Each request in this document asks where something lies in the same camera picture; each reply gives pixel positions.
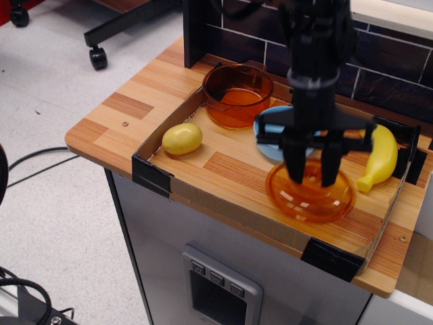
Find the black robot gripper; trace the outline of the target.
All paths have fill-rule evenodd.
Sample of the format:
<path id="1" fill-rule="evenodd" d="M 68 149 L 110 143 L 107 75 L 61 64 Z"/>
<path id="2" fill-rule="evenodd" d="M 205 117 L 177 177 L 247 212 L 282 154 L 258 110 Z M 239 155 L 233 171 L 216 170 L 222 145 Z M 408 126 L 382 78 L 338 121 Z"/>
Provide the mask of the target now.
<path id="1" fill-rule="evenodd" d="M 307 148 L 322 149 L 323 187 L 335 184 L 342 154 L 373 150 L 375 123 L 335 103 L 340 72 L 339 66 L 292 66 L 287 73 L 292 107 L 255 117 L 256 142 L 278 145 L 291 180 L 298 184 L 303 182 Z"/>

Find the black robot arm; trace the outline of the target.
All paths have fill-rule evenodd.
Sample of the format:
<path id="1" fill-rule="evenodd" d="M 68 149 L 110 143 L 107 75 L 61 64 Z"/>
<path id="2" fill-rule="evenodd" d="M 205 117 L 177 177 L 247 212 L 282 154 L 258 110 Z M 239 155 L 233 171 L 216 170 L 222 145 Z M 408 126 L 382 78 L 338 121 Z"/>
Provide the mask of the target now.
<path id="1" fill-rule="evenodd" d="M 301 184 L 306 150 L 321 150 L 322 186 L 336 182 L 342 157 L 371 152 L 375 123 L 339 109 L 336 84 L 353 55 L 357 33 L 350 1 L 282 1 L 278 7 L 291 57 L 292 109 L 259 114 L 256 141 L 277 144 L 290 179 Z"/>

